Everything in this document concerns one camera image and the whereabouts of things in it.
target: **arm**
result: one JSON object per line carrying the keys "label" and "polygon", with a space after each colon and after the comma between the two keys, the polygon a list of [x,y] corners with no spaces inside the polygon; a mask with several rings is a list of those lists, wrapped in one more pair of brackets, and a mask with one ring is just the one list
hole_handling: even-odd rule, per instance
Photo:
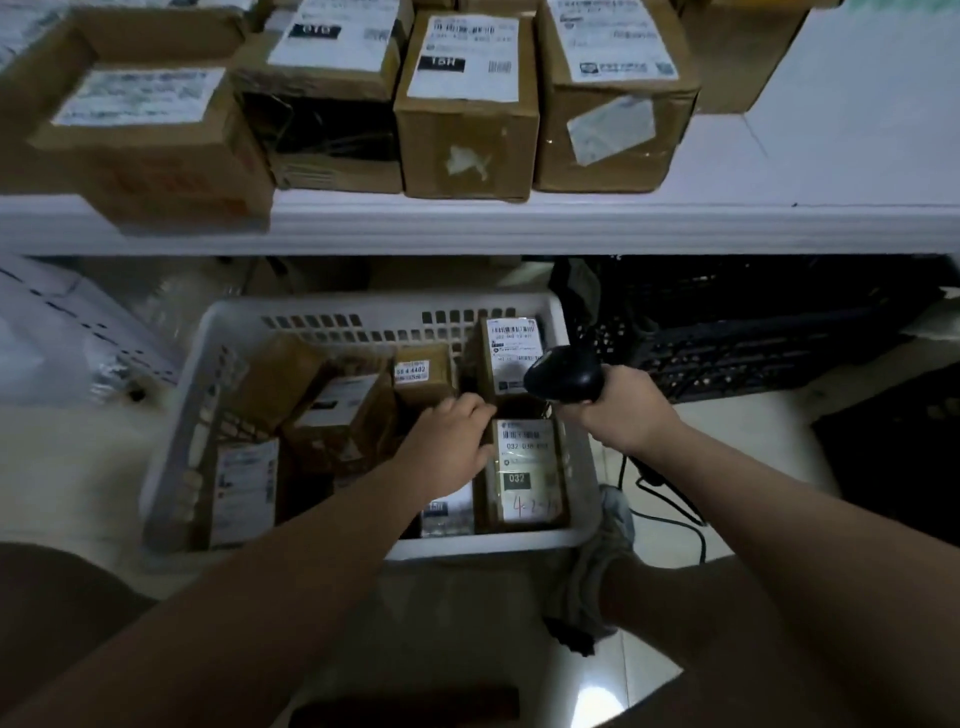
{"label": "arm", "polygon": [[393,460],[155,607],[3,728],[270,725],[410,521],[486,464],[494,411],[476,395],[427,410]]}
{"label": "arm", "polygon": [[960,549],[685,425],[643,372],[609,369],[596,404],[561,416],[683,490],[839,679],[915,724],[955,723]]}

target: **sneaker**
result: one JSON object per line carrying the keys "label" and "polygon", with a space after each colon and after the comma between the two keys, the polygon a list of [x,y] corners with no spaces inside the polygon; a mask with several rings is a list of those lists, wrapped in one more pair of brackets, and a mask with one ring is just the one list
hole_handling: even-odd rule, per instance
{"label": "sneaker", "polygon": [[547,599],[543,623],[560,643],[584,657],[598,640],[616,632],[600,616],[600,581],[612,561],[634,553],[634,516],[623,491],[600,486],[602,517],[592,538],[580,546],[570,574]]}

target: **white plastic basket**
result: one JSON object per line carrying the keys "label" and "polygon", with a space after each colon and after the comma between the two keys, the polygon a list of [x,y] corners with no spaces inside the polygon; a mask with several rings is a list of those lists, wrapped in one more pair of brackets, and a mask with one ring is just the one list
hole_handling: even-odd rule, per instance
{"label": "white plastic basket", "polygon": [[[198,423],[210,422],[219,393],[277,331],[295,333],[325,347],[393,349],[448,341],[459,360],[481,316],[536,316],[547,346],[566,344],[560,302],[550,293],[457,291],[430,293],[330,294],[289,299],[222,301],[207,310],[180,378],[176,409],[159,444],[140,494],[144,556],[154,566],[200,566],[217,553],[185,553],[186,513],[196,502],[197,484],[184,478],[196,457]],[[586,433],[559,425],[570,527],[525,533],[451,536],[400,541],[388,560],[420,559],[576,546],[600,521],[599,490]],[[265,433],[252,432],[252,439]]]}

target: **white shelf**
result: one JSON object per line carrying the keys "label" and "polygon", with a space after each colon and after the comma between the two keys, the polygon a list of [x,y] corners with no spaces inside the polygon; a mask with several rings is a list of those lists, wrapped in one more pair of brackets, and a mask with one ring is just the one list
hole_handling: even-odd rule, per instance
{"label": "white shelf", "polygon": [[746,117],[696,117],[649,195],[523,205],[278,192],[258,234],[124,237],[73,196],[0,198],[24,255],[960,251],[960,12],[812,12]]}

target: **tiled floor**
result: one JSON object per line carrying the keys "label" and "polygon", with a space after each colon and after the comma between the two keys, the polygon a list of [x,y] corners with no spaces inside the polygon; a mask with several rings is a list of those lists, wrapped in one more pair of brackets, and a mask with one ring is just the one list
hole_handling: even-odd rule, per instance
{"label": "tiled floor", "polygon": [[[771,393],[680,407],[692,424],[816,487],[830,489],[822,455],[796,396]],[[161,406],[101,410],[0,409],[0,540],[74,551],[136,589],[172,594],[190,574],[145,572],[137,558],[136,496]],[[619,456],[594,449],[600,479],[614,482]],[[671,517],[633,487],[633,506]],[[655,566],[693,564],[696,538],[676,526],[637,520],[637,553]],[[708,529],[708,557],[730,553]],[[554,643],[540,623],[540,601],[560,554],[497,558],[467,567],[390,568],[354,615],[302,695],[411,690],[500,682],[521,689],[524,723],[588,728],[636,703],[677,674],[639,640],[616,635],[591,658]]]}

